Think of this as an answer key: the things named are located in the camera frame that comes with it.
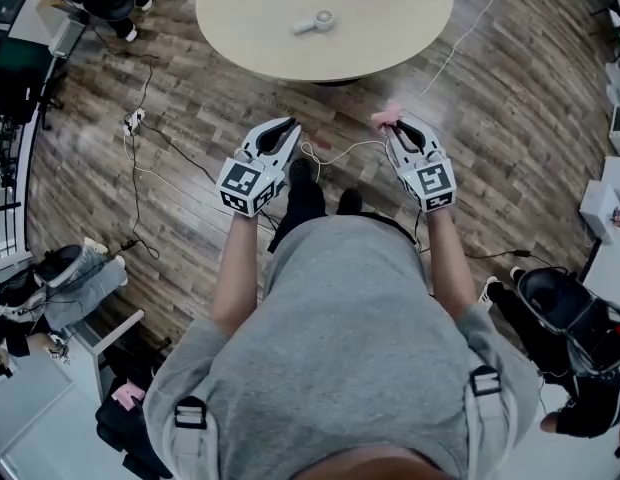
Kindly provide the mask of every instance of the black cable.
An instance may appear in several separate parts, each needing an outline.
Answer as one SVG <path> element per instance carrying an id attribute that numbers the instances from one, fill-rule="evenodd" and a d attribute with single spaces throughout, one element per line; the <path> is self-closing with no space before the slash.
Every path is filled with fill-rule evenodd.
<path id="1" fill-rule="evenodd" d="M 272 229 L 274 229 L 274 231 L 276 232 L 277 229 L 279 228 L 279 226 L 275 225 L 275 223 L 273 222 L 274 217 L 271 217 L 270 215 L 268 215 L 266 212 L 264 212 L 263 210 L 260 212 L 261 215 L 263 215 L 266 219 L 268 219 L 268 222 L 270 223 L 270 225 L 272 226 Z"/>
<path id="2" fill-rule="evenodd" d="M 106 50 L 108 50 L 108 52 L 111 55 L 114 55 L 115 57 L 128 57 L 131 56 L 133 54 L 130 54 L 128 52 L 113 52 L 110 49 L 110 46 L 108 45 L 108 43 L 106 42 L 106 40 L 101 37 L 101 34 L 99 34 L 99 32 L 97 31 L 96 27 L 90 22 L 88 21 L 88 24 L 92 27 L 92 30 L 94 30 L 94 33 L 97 35 L 97 37 L 101 40 L 101 42 L 103 43 L 103 45 L 106 47 Z M 146 80 L 146 83 L 143 87 L 143 95 L 141 97 L 141 101 L 139 102 L 139 105 L 137 105 L 137 109 L 140 109 L 143 106 L 143 103 L 146 100 L 146 96 L 148 93 L 148 86 L 150 85 L 150 81 L 152 80 L 152 76 L 154 75 L 154 71 L 152 70 L 152 62 L 156 59 L 158 59 L 159 57 L 157 57 L 156 55 L 150 55 L 150 54 L 145 54 L 145 55 L 140 55 L 139 58 L 142 59 L 144 57 L 150 57 L 150 62 L 148 62 L 148 67 L 150 68 L 150 76 L 148 76 L 148 79 Z M 126 121 L 127 117 L 132 117 L 130 113 L 127 113 L 124 117 L 123 120 L 124 122 Z M 161 138 L 163 138 L 163 140 L 165 140 L 168 145 L 170 147 L 172 147 L 177 153 L 179 153 L 185 160 L 187 160 L 188 162 L 190 162 L 192 165 L 194 165 L 195 167 L 198 167 L 199 169 L 201 169 L 204 174 L 208 177 L 208 179 L 214 183 L 216 185 L 216 180 L 214 179 L 214 177 L 210 174 L 210 172 L 203 167 L 202 165 L 198 164 L 197 162 L 195 162 L 192 158 L 190 158 L 188 155 L 186 155 L 183 151 L 181 151 L 181 149 L 179 149 L 177 146 L 174 145 L 174 143 L 170 140 L 170 138 L 164 134 L 161 130 L 158 130 L 157 128 L 154 128 L 152 126 L 149 126 L 148 124 L 146 124 L 142 119 L 139 119 L 139 123 L 141 123 L 143 126 L 145 126 L 146 128 L 148 128 L 149 130 L 152 130 L 153 132 L 157 133 Z M 143 246 L 146 248 L 146 250 L 148 251 L 148 254 L 150 254 L 150 256 L 152 256 L 155 260 L 159 259 L 159 251 L 157 251 L 154 247 L 149 247 L 145 241 L 139 236 L 139 234 L 135 231 L 137 224 L 139 223 L 139 192 L 137 190 L 137 184 L 136 184 L 136 179 L 135 179 L 135 171 L 136 171 L 136 151 L 135 151 L 135 134 L 130 133 L 130 135 L 132 136 L 132 162 L 133 162 L 133 169 L 132 169 L 132 183 L 134 185 L 134 193 L 135 193 L 135 206 L 137 208 L 137 219 L 135 221 L 135 224 L 132 228 L 132 233 L 137 237 L 137 239 L 139 240 L 139 242 L 141 242 L 143 244 Z M 274 218 L 270 215 L 268 215 L 267 213 L 265 213 L 264 211 L 261 211 L 261 213 L 263 214 L 263 216 L 268 219 L 268 222 L 270 223 L 270 225 L 272 226 L 272 229 L 276 232 L 278 229 L 278 225 L 276 225 L 273 220 Z"/>
<path id="3" fill-rule="evenodd" d="M 156 128 L 153 128 L 152 126 L 148 126 L 148 125 L 147 125 L 145 122 L 143 122 L 143 120 L 141 120 L 141 119 L 139 120 L 139 122 L 140 122 L 143 126 L 145 126 L 148 130 L 152 130 L 153 132 L 158 133 L 158 134 L 159 134 L 159 135 L 163 138 L 163 140 L 165 140 L 165 141 L 168 143 L 168 145 L 170 145 L 170 147 L 174 148 L 174 150 L 175 150 L 177 153 L 179 153 L 179 154 L 180 154 L 183 158 L 185 158 L 185 159 L 186 159 L 188 162 L 190 162 L 192 165 L 194 165 L 195 167 L 198 167 L 199 169 L 201 169 L 201 170 L 205 173 L 205 175 L 208 177 L 208 179 L 209 179 L 212 183 L 214 183 L 214 184 L 216 185 L 217 181 L 216 181 L 216 180 L 212 177 L 212 175 L 208 172 L 208 170 L 207 170 L 205 167 L 203 167 L 202 165 L 199 165 L 199 164 L 198 164 L 197 162 L 195 162 L 192 158 L 190 158 L 190 157 L 189 157 L 188 155 L 186 155 L 183 151 L 181 151 L 181 150 L 180 150 L 177 146 L 175 146 L 175 145 L 174 145 L 174 143 L 173 143 L 173 142 L 172 142 L 172 141 L 168 138 L 168 136 L 167 136 L 165 133 L 163 133 L 163 132 L 162 132 L 162 131 L 160 131 L 160 130 L 157 130 Z"/>
<path id="4" fill-rule="evenodd" d="M 543 398 L 541 397 L 541 390 L 543 389 L 543 386 L 546 385 L 546 379 L 543 377 L 543 375 L 541 376 L 541 387 L 539 388 L 539 402 L 541 402 L 541 407 L 543 407 L 543 412 L 546 413 L 546 416 L 548 415 L 548 409 L 546 409 L 546 404 L 543 403 Z"/>
<path id="5" fill-rule="evenodd" d="M 541 263 L 544 263 L 550 268 L 556 268 L 558 270 L 563 270 L 566 273 L 568 272 L 568 269 L 566 267 L 552 265 L 551 263 L 548 263 L 546 260 L 539 258 L 539 256 L 535 256 L 530 251 L 527 251 L 525 249 L 513 249 L 512 251 L 503 251 L 497 254 L 488 254 L 486 256 L 473 256 L 471 254 L 466 254 L 465 256 L 466 258 L 470 258 L 473 260 L 486 260 L 489 258 L 498 258 L 499 256 L 505 256 L 506 254 L 512 254 L 513 256 L 516 256 L 517 258 L 534 258 L 535 260 L 540 261 Z"/>
<path id="6" fill-rule="evenodd" d="M 163 140 L 165 140 L 168 145 L 170 147 L 172 147 L 177 153 L 179 153 L 183 158 L 185 158 L 188 162 L 190 162 L 192 165 L 194 165 L 195 167 L 198 167 L 199 169 L 201 169 L 204 174 L 208 177 L 208 179 L 213 183 L 213 184 L 217 184 L 217 180 L 214 179 L 214 177 L 210 174 L 210 172 L 203 167 L 202 165 L 198 164 L 197 162 L 195 162 L 192 158 L 190 158 L 188 155 L 186 155 L 183 151 L 181 151 L 181 149 L 179 149 L 177 146 L 174 145 L 174 142 L 172 142 L 172 140 L 170 140 L 170 138 L 163 133 L 161 130 L 158 130 L 157 128 L 153 128 L 152 126 L 147 125 L 143 120 L 139 120 L 139 122 L 145 126 L 148 130 L 152 130 L 153 132 L 157 133 Z M 266 219 L 268 219 L 268 222 L 270 223 L 270 226 L 272 226 L 272 229 L 274 231 L 277 231 L 278 229 L 278 225 L 275 224 L 273 222 L 274 217 L 272 217 L 271 215 L 268 215 L 266 212 L 264 212 L 263 210 L 261 210 L 260 212 Z"/>
<path id="7" fill-rule="evenodd" d="M 499 256 L 505 256 L 506 254 L 514 254 L 515 256 L 517 256 L 517 254 L 515 254 L 516 252 L 519 252 L 518 249 L 513 250 L 513 251 L 503 251 L 497 254 L 488 254 L 486 256 L 473 256 L 472 254 L 466 254 L 466 258 L 470 258 L 473 260 L 487 260 L 489 258 L 498 258 Z"/>
<path id="8" fill-rule="evenodd" d="M 37 308 L 39 308 L 39 307 L 41 307 L 41 306 L 43 306 L 43 305 L 48 304 L 49 302 L 51 302 L 53 297 L 55 297 L 56 295 L 60 294 L 61 292 L 65 291 L 65 290 L 67 290 L 70 286 L 72 286 L 74 283 L 76 283 L 76 282 L 77 282 L 77 281 L 79 281 L 80 279 L 83 279 L 83 278 L 84 278 L 85 276 L 87 276 L 90 272 L 92 272 L 95 268 L 98 268 L 98 267 L 100 267 L 101 265 L 105 265 L 105 264 L 106 264 L 106 263 L 108 263 L 110 260 L 112 260 L 114 257 L 116 257 L 116 256 L 117 256 L 117 254 L 119 254 L 120 252 L 127 251 L 128 249 L 130 249 L 130 248 L 134 247 L 134 246 L 136 245 L 136 243 L 137 243 L 136 241 L 132 241 L 132 240 L 131 240 L 131 241 L 129 241 L 129 242 L 126 242 L 125 244 L 122 244 L 121 248 L 120 248 L 117 252 L 115 252 L 114 254 L 111 254 L 111 255 L 110 255 L 110 256 L 108 256 L 105 260 L 100 261 L 99 263 L 97 263 L 96 265 L 94 265 L 94 266 L 93 266 L 90 270 L 88 270 L 87 272 L 85 272 L 85 273 L 81 274 L 81 275 L 80 275 L 79 277 L 77 277 L 76 279 L 73 279 L 73 280 L 72 280 L 72 281 L 70 281 L 68 284 L 66 284 L 66 285 L 62 286 L 61 288 L 59 288 L 56 292 L 52 293 L 51 295 L 48 295 L 48 296 L 46 297 L 46 300 L 44 300 L 43 302 L 40 302 L 40 303 L 39 303 L 39 304 L 37 304 L 36 306 L 33 306 L 32 308 L 30 308 L 30 309 L 28 309 L 28 310 L 26 310 L 26 311 L 27 311 L 28 313 L 31 313 L 31 314 L 32 314 L 32 312 L 33 312 L 35 309 L 37 309 Z M 60 304 L 69 304 L 69 303 L 70 303 L 70 302 L 60 302 Z"/>
<path id="9" fill-rule="evenodd" d="M 132 185 L 134 187 L 134 204 L 137 208 L 137 218 L 134 221 L 134 225 L 132 226 L 132 234 L 137 237 L 137 240 L 141 242 L 141 244 L 146 248 L 148 254 L 153 260 L 158 260 L 160 257 L 159 251 L 157 251 L 154 247 L 150 247 L 143 238 L 139 236 L 137 233 L 137 225 L 139 224 L 139 219 L 141 218 L 141 211 L 139 210 L 139 190 L 137 189 L 137 150 L 134 143 L 135 134 L 131 133 L 132 136 Z"/>
<path id="10" fill-rule="evenodd" d="M 422 210 L 421 208 L 419 208 L 419 213 L 417 213 L 417 220 L 415 220 L 414 222 L 414 239 L 417 241 L 419 254 L 423 252 L 423 246 L 421 245 L 421 240 L 419 240 L 419 237 L 417 236 L 417 228 L 419 227 L 419 219 L 421 218 L 421 213 L 422 213 Z"/>

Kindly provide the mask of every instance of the strap buckle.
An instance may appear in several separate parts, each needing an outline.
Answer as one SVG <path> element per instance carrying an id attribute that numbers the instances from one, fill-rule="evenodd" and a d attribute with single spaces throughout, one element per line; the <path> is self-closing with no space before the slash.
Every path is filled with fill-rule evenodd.
<path id="1" fill-rule="evenodd" d="M 470 386 L 475 397 L 501 393 L 501 377 L 492 366 L 484 364 L 470 374 Z"/>
<path id="2" fill-rule="evenodd" d="M 181 400 L 174 409 L 174 426 L 177 428 L 191 428 L 205 430 L 206 404 L 197 397 L 188 396 Z"/>

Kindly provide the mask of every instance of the black railing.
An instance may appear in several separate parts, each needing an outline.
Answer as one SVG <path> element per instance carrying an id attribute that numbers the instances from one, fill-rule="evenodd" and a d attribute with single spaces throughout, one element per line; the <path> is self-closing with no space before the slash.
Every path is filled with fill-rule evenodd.
<path id="1" fill-rule="evenodd" d="M 0 259 L 17 252 L 16 200 L 24 127 L 0 116 Z"/>

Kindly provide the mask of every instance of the power strip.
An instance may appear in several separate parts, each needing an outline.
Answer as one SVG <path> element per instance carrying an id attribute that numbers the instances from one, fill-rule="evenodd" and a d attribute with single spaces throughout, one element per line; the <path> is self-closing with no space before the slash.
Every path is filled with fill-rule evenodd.
<path id="1" fill-rule="evenodd" d="M 130 116 L 123 118 L 123 135 L 129 137 L 130 135 L 136 135 L 141 126 L 141 121 L 146 117 L 146 111 L 139 107 Z"/>

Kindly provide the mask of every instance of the round table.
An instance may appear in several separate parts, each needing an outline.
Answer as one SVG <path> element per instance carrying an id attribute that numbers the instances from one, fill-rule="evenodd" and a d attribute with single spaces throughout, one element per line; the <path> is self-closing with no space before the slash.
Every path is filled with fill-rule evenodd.
<path id="1" fill-rule="evenodd" d="M 359 78 L 413 57 L 441 33 L 453 0 L 197 0 L 203 35 L 221 55 L 282 80 Z M 331 10 L 336 25 L 295 36 L 292 26 Z"/>

